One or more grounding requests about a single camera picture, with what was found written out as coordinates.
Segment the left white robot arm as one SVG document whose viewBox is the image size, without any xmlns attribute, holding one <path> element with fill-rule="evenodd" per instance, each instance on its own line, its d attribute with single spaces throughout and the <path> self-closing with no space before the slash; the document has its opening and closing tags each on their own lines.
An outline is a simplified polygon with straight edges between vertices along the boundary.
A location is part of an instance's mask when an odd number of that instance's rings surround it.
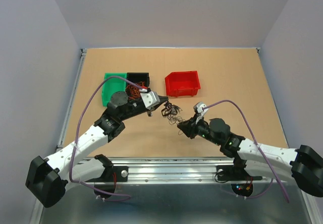
<svg viewBox="0 0 323 224">
<path fill-rule="evenodd" d="M 78 184 L 87 186 L 86 181 L 125 181 L 121 175 L 122 168 L 115 168 L 102 154 L 86 163 L 82 160 L 115 139 L 125 129 L 124 120 L 143 113 L 151 116 L 168 100 L 168 97 L 149 90 L 142 92 L 137 99 L 130 99 L 125 91 L 115 92 L 106 110 L 83 135 L 76 135 L 74 142 L 56 153 L 45 158 L 37 156 L 31 161 L 26 187 L 48 208 L 60 201 L 67 190 Z"/>
</svg>

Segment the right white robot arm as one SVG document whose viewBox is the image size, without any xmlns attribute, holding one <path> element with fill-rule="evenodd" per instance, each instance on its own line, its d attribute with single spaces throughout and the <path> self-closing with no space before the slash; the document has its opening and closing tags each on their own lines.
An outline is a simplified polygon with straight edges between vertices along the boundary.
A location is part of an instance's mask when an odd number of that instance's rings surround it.
<svg viewBox="0 0 323 224">
<path fill-rule="evenodd" d="M 223 119 L 207 123 L 191 118 L 177 127 L 190 139 L 199 136 L 220 148 L 233 159 L 232 165 L 217 168 L 219 182 L 280 179 L 296 184 L 315 197 L 322 197 L 322 157 L 311 147 L 280 148 L 254 141 L 231 132 Z"/>
</svg>

